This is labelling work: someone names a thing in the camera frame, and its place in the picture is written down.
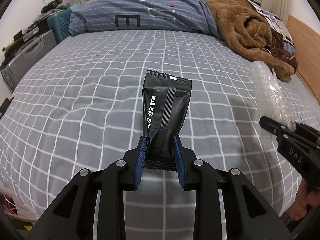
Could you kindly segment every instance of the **gray suitcase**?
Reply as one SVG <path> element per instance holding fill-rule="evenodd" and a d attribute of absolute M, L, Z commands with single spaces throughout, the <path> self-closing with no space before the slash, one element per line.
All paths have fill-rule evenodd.
<path fill-rule="evenodd" d="M 29 69 L 57 46 L 53 31 L 48 31 L 18 51 L 10 63 L 1 70 L 2 77 L 13 92 Z"/>

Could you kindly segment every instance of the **hand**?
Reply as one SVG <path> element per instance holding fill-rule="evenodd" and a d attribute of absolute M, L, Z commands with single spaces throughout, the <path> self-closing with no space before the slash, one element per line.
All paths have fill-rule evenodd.
<path fill-rule="evenodd" d="M 320 191 L 311 191 L 308 193 L 307 182 L 302 179 L 296 194 L 296 199 L 289 208 L 289 216 L 294 221 L 299 221 L 307 214 L 307 205 L 317 207 L 320 204 Z"/>

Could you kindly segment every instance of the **white wall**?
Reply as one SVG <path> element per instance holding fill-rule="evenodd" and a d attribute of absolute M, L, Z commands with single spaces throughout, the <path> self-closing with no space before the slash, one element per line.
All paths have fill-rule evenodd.
<path fill-rule="evenodd" d="M 290 0 L 289 12 L 320 34 L 320 21 L 307 0 Z"/>
<path fill-rule="evenodd" d="M 0 19 L 0 48 L 7 46 L 13 40 L 13 36 L 21 29 L 28 27 L 32 20 L 39 15 L 44 6 L 43 0 L 12 0 Z M 0 52 L 0 62 L 4 55 Z M 11 93 L 0 75 L 0 105 L 3 100 L 11 97 Z"/>

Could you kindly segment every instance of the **blue gripper pad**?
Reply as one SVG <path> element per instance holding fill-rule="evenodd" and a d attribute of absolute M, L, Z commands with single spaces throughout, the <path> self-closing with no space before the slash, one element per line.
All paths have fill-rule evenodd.
<path fill-rule="evenodd" d="M 142 139 L 141 147 L 139 149 L 139 154 L 136 162 L 136 166 L 134 168 L 134 186 L 135 189 L 138 189 L 138 186 L 141 182 L 142 177 L 142 171 L 144 168 L 144 164 L 146 162 L 146 156 L 147 156 L 147 138 Z"/>
<path fill-rule="evenodd" d="M 176 137 L 173 138 L 173 150 L 174 150 L 174 158 L 179 178 L 179 183 L 182 189 L 186 187 L 186 171 L 182 161 L 181 152 L 178 144 L 178 140 Z"/>

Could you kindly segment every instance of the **white grid pattern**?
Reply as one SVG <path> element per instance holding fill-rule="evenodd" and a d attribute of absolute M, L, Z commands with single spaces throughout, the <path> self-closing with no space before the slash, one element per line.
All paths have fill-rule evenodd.
<path fill-rule="evenodd" d="M 0 122 L 4 184 L 40 216 L 78 170 L 122 158 L 142 134 L 147 69 L 193 82 L 183 146 L 217 169 L 241 169 L 284 212 L 300 176 L 275 139 L 260 138 L 249 62 L 195 33 L 85 33 L 53 49 L 22 79 Z M 302 82 L 293 76 L 281 86 L 297 119 L 319 129 L 320 107 Z M 124 201 L 128 239 L 191 239 L 195 193 L 183 192 L 175 173 L 145 170 Z"/>

